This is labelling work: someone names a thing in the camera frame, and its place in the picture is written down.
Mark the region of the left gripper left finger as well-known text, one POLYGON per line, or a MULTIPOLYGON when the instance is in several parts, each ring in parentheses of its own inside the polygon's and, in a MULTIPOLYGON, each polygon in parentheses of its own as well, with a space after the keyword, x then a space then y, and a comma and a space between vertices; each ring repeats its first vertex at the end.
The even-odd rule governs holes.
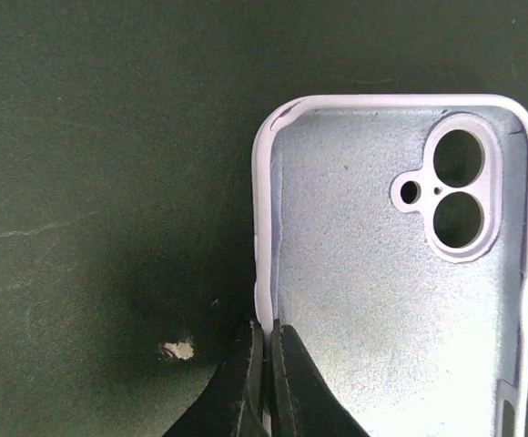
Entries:
POLYGON ((205 390, 164 433, 165 437, 267 436, 262 424, 264 333, 253 320, 205 390))

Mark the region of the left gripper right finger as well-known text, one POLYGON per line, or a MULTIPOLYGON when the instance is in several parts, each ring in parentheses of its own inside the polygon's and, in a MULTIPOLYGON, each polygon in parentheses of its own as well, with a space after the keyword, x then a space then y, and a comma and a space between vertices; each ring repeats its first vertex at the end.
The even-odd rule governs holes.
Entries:
POLYGON ((274 436, 368 437, 333 395, 292 326, 274 322, 270 352, 274 436))

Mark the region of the lilac phone case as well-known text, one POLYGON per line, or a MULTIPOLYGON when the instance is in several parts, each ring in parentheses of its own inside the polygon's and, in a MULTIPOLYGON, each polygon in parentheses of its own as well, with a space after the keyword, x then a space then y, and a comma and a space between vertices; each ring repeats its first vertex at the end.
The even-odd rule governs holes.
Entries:
POLYGON ((371 436, 526 433, 528 111, 296 98, 252 151, 254 303, 371 436))

